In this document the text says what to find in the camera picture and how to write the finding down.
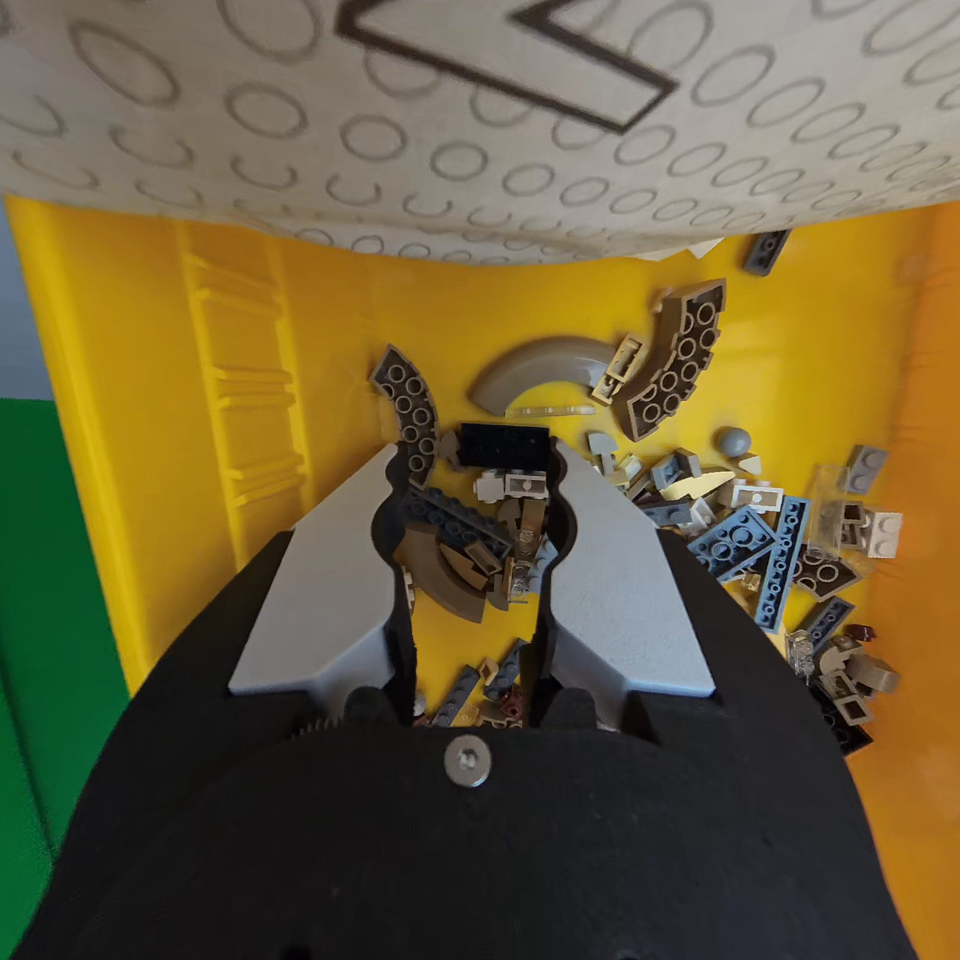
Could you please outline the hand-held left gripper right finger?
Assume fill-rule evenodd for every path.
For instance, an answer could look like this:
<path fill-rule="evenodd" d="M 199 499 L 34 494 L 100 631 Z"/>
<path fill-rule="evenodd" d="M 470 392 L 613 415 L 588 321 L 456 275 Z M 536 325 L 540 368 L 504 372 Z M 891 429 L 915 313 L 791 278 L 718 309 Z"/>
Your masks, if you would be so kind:
<path fill-rule="evenodd" d="M 715 690 L 658 529 L 560 438 L 551 440 L 541 575 L 541 675 L 585 690 L 598 721 L 621 727 L 632 694 L 708 698 Z"/>

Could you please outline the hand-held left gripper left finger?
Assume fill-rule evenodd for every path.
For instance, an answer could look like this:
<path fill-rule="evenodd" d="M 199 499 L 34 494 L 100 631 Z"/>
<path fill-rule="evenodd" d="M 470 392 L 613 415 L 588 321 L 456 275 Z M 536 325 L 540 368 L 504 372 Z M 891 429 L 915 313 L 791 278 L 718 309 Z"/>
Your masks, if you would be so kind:
<path fill-rule="evenodd" d="M 300 692 L 332 716 L 370 687 L 410 716 L 416 647 L 395 557 L 408 479 L 406 455 L 388 443 L 294 525 L 230 693 Z"/>

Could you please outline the black toy brick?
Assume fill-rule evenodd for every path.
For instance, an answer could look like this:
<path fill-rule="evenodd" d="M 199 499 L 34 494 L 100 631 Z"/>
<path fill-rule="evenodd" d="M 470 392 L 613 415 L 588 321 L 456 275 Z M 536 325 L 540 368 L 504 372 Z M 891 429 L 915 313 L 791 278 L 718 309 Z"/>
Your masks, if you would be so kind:
<path fill-rule="evenodd" d="M 464 421 L 459 429 L 458 458 L 477 470 L 545 473 L 550 460 L 550 431 L 527 426 Z"/>

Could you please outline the pile of toy bricks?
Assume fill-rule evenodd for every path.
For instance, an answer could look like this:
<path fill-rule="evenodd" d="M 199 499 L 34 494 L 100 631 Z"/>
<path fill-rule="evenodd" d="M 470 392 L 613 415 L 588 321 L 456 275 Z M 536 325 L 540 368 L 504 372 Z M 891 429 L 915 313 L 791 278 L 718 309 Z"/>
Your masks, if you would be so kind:
<path fill-rule="evenodd" d="M 514 400 L 554 382 L 593 389 L 613 404 L 626 437 L 640 441 L 673 417 L 710 366 L 726 307 L 727 283 L 715 279 L 669 291 L 661 302 L 652 349 L 629 334 L 613 349 L 592 339 L 558 337 L 525 343 L 497 359 L 476 381 L 471 401 L 504 420 Z M 387 398 L 410 454 L 403 499 L 406 532 L 398 558 L 422 589 L 456 616 L 481 621 L 486 602 L 508 609 L 538 593 L 556 550 L 546 536 L 546 472 L 524 473 L 462 466 L 459 429 L 440 435 L 431 391 L 416 365 L 389 344 L 370 383 Z M 753 621 L 774 633 L 783 624 L 791 589 L 815 595 L 798 630 L 787 634 L 791 668 L 821 697 L 843 750 L 859 749 L 869 736 L 869 698 L 899 681 L 862 647 L 872 630 L 842 626 L 853 610 L 839 596 L 858 582 L 843 551 L 873 559 L 894 558 L 903 518 L 872 510 L 867 498 L 889 452 L 856 445 L 847 464 L 819 475 L 833 481 L 830 494 L 810 500 L 785 494 L 758 476 L 761 461 L 750 438 L 729 427 L 717 435 L 734 471 L 706 470 L 690 451 L 677 449 L 648 470 L 619 472 L 604 433 L 588 435 L 601 474 L 657 529 L 675 529 L 718 583 L 754 582 Z"/>

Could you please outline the yellow plastic bin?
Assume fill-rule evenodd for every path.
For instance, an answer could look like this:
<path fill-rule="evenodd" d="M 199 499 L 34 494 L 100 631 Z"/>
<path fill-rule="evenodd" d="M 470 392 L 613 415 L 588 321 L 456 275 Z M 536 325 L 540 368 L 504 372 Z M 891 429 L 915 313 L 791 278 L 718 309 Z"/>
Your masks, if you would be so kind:
<path fill-rule="evenodd" d="M 719 465 L 741 426 L 763 477 L 804 496 L 856 445 L 904 515 L 892 560 L 845 593 L 901 674 L 850 760 L 922 958 L 958 958 L 958 202 L 794 232 L 765 279 L 747 237 L 701 260 L 476 268 L 365 256 L 239 226 L 7 203 L 129 693 L 256 550 L 395 422 L 367 378 L 388 343 L 441 422 L 511 348 L 649 337 L 667 288 L 726 279 L 712 364 L 637 455 Z"/>

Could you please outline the green plastic bin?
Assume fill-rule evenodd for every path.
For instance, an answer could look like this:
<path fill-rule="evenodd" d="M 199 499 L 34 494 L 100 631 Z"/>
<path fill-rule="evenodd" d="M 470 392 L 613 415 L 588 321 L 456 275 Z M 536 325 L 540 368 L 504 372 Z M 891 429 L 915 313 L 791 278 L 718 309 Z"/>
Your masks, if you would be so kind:
<path fill-rule="evenodd" d="M 129 692 L 54 403 L 1 402 L 1 956 Z"/>

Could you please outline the white numbered paper bag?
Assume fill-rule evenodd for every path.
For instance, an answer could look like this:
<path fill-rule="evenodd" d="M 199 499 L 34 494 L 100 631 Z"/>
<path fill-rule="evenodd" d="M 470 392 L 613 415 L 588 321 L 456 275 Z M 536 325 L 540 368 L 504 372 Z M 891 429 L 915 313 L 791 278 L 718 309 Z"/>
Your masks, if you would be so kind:
<path fill-rule="evenodd" d="M 958 200 L 958 2 L 1 4 L 2 192 L 499 265 Z"/>

